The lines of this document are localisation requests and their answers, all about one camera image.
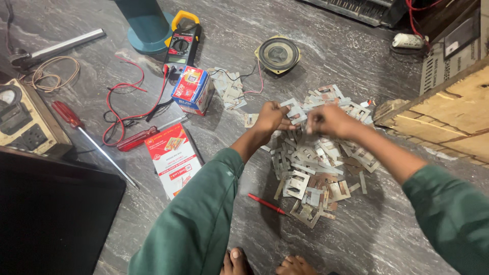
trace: red screwdriver handle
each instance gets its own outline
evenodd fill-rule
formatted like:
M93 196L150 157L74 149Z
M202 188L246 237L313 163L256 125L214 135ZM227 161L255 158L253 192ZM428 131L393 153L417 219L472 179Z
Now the red screwdriver handle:
M144 140L158 134L159 131L156 126L151 126L150 129L146 131L139 132L132 137L128 137L125 140L117 144L117 149L121 152L127 152L135 147L140 146L144 143Z
M280 208L278 208L278 207L274 206L274 205L273 205L273 204L271 204L271 203L268 203L268 202L266 202L266 201L264 201L264 200L262 200L262 199L258 198L257 196L255 196L255 195L253 195L253 194L251 194L251 193L248 193L248 197L250 197L250 198L252 198L252 199L256 200L257 202L259 202L259 203L261 203L261 204L263 204L263 205L265 205L265 206L267 206L267 207L269 207L269 208L271 208L271 209L273 209L273 210L275 210L275 211L279 212L280 214L285 215L285 212L284 212L282 209L280 209Z
M84 128L85 125L77 117L77 115L68 107L65 103L61 101L54 101L51 107L60 114L66 123L68 123L73 129L76 127Z

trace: green sleeve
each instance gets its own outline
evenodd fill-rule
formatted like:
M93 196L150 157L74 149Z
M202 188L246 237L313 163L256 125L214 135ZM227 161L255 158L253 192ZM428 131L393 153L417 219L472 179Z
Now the green sleeve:
M461 274L489 273L489 199L471 183L427 165L402 186L433 248Z
M220 150L158 217L128 274L219 274L244 166L238 152Z

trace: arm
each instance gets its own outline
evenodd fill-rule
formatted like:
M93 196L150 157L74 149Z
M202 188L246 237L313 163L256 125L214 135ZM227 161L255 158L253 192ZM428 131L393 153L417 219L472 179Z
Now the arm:
M462 274L489 270L489 199L469 182L393 144L337 106L309 113L308 132L350 139L369 150L393 175L433 248Z
M295 129L287 108L267 102L255 125L220 150L187 183L153 224L131 258L130 275L218 274L227 248L238 179L253 153L276 129Z
M403 184L428 163L379 135L335 105L317 108L308 114L307 131L317 131L334 137L349 139L368 150L384 165L394 179Z

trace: bare foot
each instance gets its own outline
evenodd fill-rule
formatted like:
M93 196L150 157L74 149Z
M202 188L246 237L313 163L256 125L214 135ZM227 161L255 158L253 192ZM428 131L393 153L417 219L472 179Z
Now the bare foot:
M316 270L301 256L287 256L282 264L275 269L278 275L317 275Z
M246 266L245 254L235 247L231 249L231 253L226 251L220 275L248 275Z

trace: capacitor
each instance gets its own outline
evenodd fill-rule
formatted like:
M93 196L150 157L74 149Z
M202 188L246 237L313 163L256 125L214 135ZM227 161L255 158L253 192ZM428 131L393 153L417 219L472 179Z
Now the capacitor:
M424 46L424 41L418 35L398 33L392 42L393 47L420 49Z

